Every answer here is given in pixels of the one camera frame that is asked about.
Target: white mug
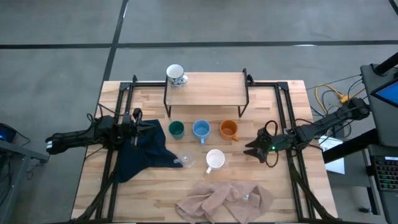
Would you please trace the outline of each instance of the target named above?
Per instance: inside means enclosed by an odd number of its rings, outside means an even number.
[[[173,64],[166,69],[167,79],[173,87],[180,88],[188,81],[181,65]]]
[[[225,155],[218,149],[212,149],[206,155],[207,170],[206,174],[210,174],[211,170],[218,170],[225,162]]]

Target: butcher block tabletop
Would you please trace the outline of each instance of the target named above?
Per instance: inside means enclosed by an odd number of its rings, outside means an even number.
[[[295,117],[312,120],[304,82],[302,80],[287,82]],[[115,110],[119,84],[120,82],[104,82],[99,98],[102,105]],[[281,94],[284,111],[287,114],[284,92],[281,91]],[[176,155],[181,152],[191,152],[195,163],[191,168],[148,168],[126,183],[119,184],[113,216],[114,222],[186,222],[176,213],[175,203],[183,199],[199,180],[256,182],[270,191],[275,196],[275,200],[269,211],[255,222],[297,221],[285,151],[279,153],[279,161],[273,168],[267,167],[265,163],[259,163],[255,157],[243,154],[243,151],[248,149],[244,145],[256,138],[257,130],[264,127],[267,121],[276,121],[279,125],[279,133],[281,132],[273,87],[249,87],[250,103],[241,118],[238,117],[237,109],[230,106],[179,106],[173,108],[171,117],[168,118],[163,99],[164,87],[135,87],[130,111],[132,113],[134,108],[141,108],[142,120],[158,119],[166,135],[166,148]],[[121,111],[124,111],[125,101],[126,97],[124,97]],[[111,112],[103,111],[104,115],[113,115]],[[205,141],[204,146],[195,139],[192,132],[194,122],[199,119],[207,120],[211,126],[210,137]],[[238,142],[221,138],[218,130],[220,123],[225,119],[237,122]],[[168,126],[172,121],[181,121],[185,126],[185,135],[181,140],[174,139],[168,131]],[[271,126],[269,125],[268,130],[273,133],[274,130]],[[87,155],[100,147],[100,145],[88,147]],[[220,170],[214,170],[210,175],[205,175],[206,153],[212,149],[224,152],[225,164]],[[337,217],[322,152],[317,148],[307,147],[303,150],[303,157],[312,192],[328,212]],[[84,162],[72,218],[81,215],[100,190],[105,158],[106,150],[102,149]],[[273,164],[275,158],[275,154],[270,153],[268,155],[269,163]],[[298,188],[304,217],[308,217],[304,194],[300,187]],[[105,197],[104,217],[108,211],[109,196],[110,190]],[[236,222],[224,206],[219,208],[215,219],[217,222]]]

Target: clear plastic cup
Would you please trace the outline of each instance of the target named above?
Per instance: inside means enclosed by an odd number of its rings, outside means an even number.
[[[195,162],[195,160],[193,159],[193,154],[192,152],[181,152],[180,154],[178,154],[178,159],[174,160],[174,163],[181,163],[183,165],[184,168],[189,168],[193,166],[193,163]]]

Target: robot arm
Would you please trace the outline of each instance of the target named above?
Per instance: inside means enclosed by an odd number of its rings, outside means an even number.
[[[263,163],[266,161],[270,151],[281,151],[291,147],[302,149],[315,136],[325,134],[337,124],[349,119],[361,120],[369,115],[369,106],[363,99],[353,98],[334,113],[328,114],[312,124],[296,126],[286,130],[286,134],[271,136],[265,127],[259,129],[256,140],[246,145],[246,147],[252,147],[252,149],[248,149],[244,153],[258,158]]]
[[[134,109],[133,117],[135,121],[131,119],[131,115],[124,114],[122,123],[115,124],[115,119],[107,115],[95,119],[87,130],[55,133],[45,140],[47,152],[55,155],[72,147],[93,144],[102,144],[104,147],[110,144],[117,146],[122,144],[125,139],[145,135],[154,129],[152,124],[147,124],[141,120],[141,109]]]

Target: beige cloth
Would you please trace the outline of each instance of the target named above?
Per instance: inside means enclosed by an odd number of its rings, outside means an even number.
[[[192,224],[203,219],[214,223],[217,208],[224,205],[238,222],[247,224],[265,214],[273,201],[274,196],[255,182],[200,181],[176,204],[176,210]]]

